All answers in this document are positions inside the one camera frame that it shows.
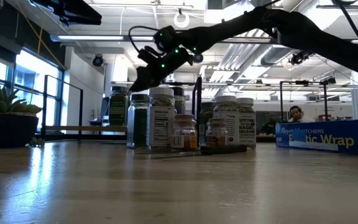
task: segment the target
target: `black planter pot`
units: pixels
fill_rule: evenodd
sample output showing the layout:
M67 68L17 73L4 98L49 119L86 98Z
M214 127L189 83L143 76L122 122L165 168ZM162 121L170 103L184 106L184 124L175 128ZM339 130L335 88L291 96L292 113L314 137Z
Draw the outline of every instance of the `black planter pot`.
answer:
M19 114L0 114L0 147L25 146L37 130L38 118Z

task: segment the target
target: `black jar lid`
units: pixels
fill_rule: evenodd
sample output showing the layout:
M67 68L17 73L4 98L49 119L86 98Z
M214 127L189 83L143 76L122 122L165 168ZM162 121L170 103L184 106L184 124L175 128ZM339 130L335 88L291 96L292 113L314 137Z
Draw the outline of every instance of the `black jar lid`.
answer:
M126 87L123 87L123 86L112 86L111 87L111 91L121 91L121 92L125 92L127 93L128 92L128 88Z
M147 94L133 94L131 95L131 101L149 101L149 96Z
M215 102L202 102L201 103L201 109L203 108L214 108L215 107Z
M175 96L184 96L185 90L182 87L170 87L173 90Z

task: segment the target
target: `white jar lid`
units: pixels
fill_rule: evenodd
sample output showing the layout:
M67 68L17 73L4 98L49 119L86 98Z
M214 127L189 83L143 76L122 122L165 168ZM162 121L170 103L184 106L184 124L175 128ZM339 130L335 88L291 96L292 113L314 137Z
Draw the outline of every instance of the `white jar lid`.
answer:
M235 96L217 96L215 97L215 102L236 102Z
M252 98L237 98L236 103L242 105L254 105L254 99Z
M170 88L164 87L153 87L149 89L149 96L150 95L168 95L173 96L173 90Z

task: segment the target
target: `person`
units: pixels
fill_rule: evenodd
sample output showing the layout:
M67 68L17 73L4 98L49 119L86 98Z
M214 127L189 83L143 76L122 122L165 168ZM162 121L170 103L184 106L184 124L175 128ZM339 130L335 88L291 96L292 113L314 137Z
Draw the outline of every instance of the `person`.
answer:
M290 113L292 118L288 120L288 122L298 122L298 123L308 123L315 122L314 119L309 118L302 114L302 109L299 106L292 106L290 108Z

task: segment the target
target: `ceiling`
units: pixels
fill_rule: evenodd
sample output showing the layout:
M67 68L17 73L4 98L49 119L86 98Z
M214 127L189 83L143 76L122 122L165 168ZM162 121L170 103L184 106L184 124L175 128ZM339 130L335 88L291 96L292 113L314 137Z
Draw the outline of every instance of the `ceiling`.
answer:
M72 35L126 35L129 28L132 26L150 26L154 28L163 28L165 26L173 25L176 29L181 29L177 27L173 22L173 17L177 12L176 9L156 9L156 15L151 8L142 8L142 9L123 9L123 8L100 8L94 7L103 17L102 24L100 26L87 26L87 25L75 25L70 27L63 27L58 21L58 18L55 17L48 11L41 10L37 7L31 6L28 1L20 0L6 0L9 4L17 7L17 2L20 2L21 8L23 8L24 13L31 20L36 22L38 25L43 26L50 34L72 34ZM151 0L117 0L114 3L124 3L124 4L150 4ZM300 0L284 0L286 4L289 2L293 5L296 5ZM85 0L88 4L112 4L110 0ZM190 23L186 29L190 29L198 26L211 26L212 24L204 23L203 14L205 9L206 0L184 0L186 5L192 5L193 10L183 10L183 12L191 13ZM161 4L176 4L182 5L183 0L161 0ZM332 10L336 9L326 9L326 12L329 14ZM358 12L352 12L352 19L358 28ZM340 16L336 19L328 28L325 30L330 34L336 35L342 38L355 38L355 34L351 29L349 23L347 22L344 16ZM133 31L134 35L153 35L154 32L149 30L136 29ZM126 55L129 60L134 64L134 66L144 65L145 63L137 58L137 52L129 42L81 42L82 48L95 48L95 47L120 47L125 50ZM138 48L142 48L144 45L150 45L154 47L153 43L136 43ZM189 66L188 64L183 65L178 69L179 72L189 72L194 74L199 74L200 68L203 65L218 65L222 62L226 52L229 49L230 44L215 44L211 49L204 52L204 62L202 64L195 64L194 66ZM254 52L250 52L247 58L244 59L244 63L252 59L252 55L257 53L258 48L254 49ZM114 55L106 54L107 60L112 60ZM350 71L334 62L326 60L317 55L317 57L312 57L311 59L305 61L303 64L296 66L293 70L287 69L284 64L278 62L274 67L267 68L264 72L267 74L267 77L264 78L265 83L276 82L277 80L312 80L313 77L321 76L324 73L329 73L335 68L342 72L346 76L350 75ZM336 72L337 83L349 83L349 79L344 75Z

